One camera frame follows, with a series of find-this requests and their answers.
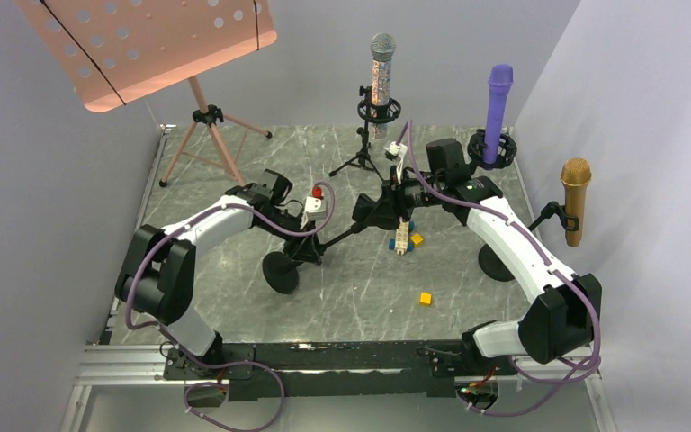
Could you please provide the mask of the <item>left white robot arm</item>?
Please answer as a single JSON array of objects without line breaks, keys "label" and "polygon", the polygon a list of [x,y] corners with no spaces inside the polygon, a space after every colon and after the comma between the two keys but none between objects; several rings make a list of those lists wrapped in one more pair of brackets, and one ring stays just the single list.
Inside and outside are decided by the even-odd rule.
[{"label": "left white robot arm", "polygon": [[115,284],[130,330],[156,328],[187,355],[187,366],[201,378],[215,375],[223,362],[223,339],[193,304],[198,260],[225,240],[259,228],[284,240],[313,240],[331,220],[335,191],[316,182],[298,215],[283,202],[292,189],[285,176],[266,169],[254,183],[233,186],[217,202],[180,222],[134,231]]}]

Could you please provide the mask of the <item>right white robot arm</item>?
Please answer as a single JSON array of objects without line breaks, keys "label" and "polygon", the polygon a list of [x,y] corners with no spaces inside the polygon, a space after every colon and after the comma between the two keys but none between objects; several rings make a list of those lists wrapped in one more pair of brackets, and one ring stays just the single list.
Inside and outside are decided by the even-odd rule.
[{"label": "right white robot arm", "polygon": [[524,290],[530,306],[519,320],[490,322],[464,333],[462,366],[482,374],[499,356],[530,356],[547,364],[593,341],[602,287],[550,253],[515,215],[502,191],[475,176],[456,139],[426,145],[429,171],[406,178],[403,168],[383,181],[381,195],[357,198],[352,218],[362,228],[395,230],[418,207],[441,206],[484,240]]}]

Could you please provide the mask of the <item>rhinestone silver microphone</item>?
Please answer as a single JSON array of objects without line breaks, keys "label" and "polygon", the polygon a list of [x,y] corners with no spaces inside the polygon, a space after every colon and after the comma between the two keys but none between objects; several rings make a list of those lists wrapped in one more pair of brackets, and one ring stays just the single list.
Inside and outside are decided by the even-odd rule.
[{"label": "rhinestone silver microphone", "polygon": [[370,46],[372,54],[372,100],[376,109],[372,116],[379,120],[371,126],[372,136],[379,140],[387,134],[390,118],[390,74],[391,61],[396,50],[395,39],[386,32],[376,34]]}]

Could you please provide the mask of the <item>black round-base desk mic stand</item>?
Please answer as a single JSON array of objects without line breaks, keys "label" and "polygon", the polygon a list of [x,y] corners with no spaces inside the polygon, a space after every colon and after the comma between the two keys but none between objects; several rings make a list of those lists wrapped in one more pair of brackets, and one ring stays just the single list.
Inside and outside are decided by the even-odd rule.
[{"label": "black round-base desk mic stand", "polygon": [[[336,235],[335,237],[325,241],[324,243],[321,242],[319,239],[319,242],[321,243],[321,246],[323,248],[323,256],[324,254],[332,248],[335,244],[351,237],[357,234],[362,233],[364,230],[367,230],[368,228],[376,228],[375,226],[361,226],[357,223],[353,223],[350,225],[348,229],[343,231],[342,233]],[[318,234],[310,234],[310,235],[304,235],[302,236],[303,238],[306,238],[308,236],[312,235],[317,235],[319,238]],[[289,295],[293,293],[299,286],[299,273],[298,273],[298,267],[302,264],[308,264],[308,263],[302,263],[302,262],[295,262],[292,261],[290,258],[288,258],[285,255],[285,241],[288,240],[287,238],[284,238],[284,244],[283,244],[283,249],[281,251],[276,251],[267,254],[262,261],[262,269],[263,269],[263,274],[264,278],[267,282],[267,284],[274,289],[276,292],[280,294],[285,294]]]}]

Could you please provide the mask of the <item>black tripod mic stand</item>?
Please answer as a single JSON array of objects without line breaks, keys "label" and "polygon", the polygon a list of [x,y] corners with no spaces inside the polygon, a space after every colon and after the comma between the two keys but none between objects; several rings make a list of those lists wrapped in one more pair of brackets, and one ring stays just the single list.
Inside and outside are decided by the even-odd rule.
[{"label": "black tripod mic stand", "polygon": [[355,167],[364,171],[375,173],[381,180],[383,179],[376,165],[372,162],[370,154],[370,131],[371,125],[387,125],[396,121],[401,114],[401,105],[393,98],[389,98],[387,103],[375,104],[372,102],[372,88],[370,86],[360,86],[359,95],[362,100],[357,105],[357,114],[363,120],[363,126],[358,127],[356,134],[361,139],[361,148],[353,157],[344,162],[341,166],[330,171],[329,177],[336,176],[346,167]]}]

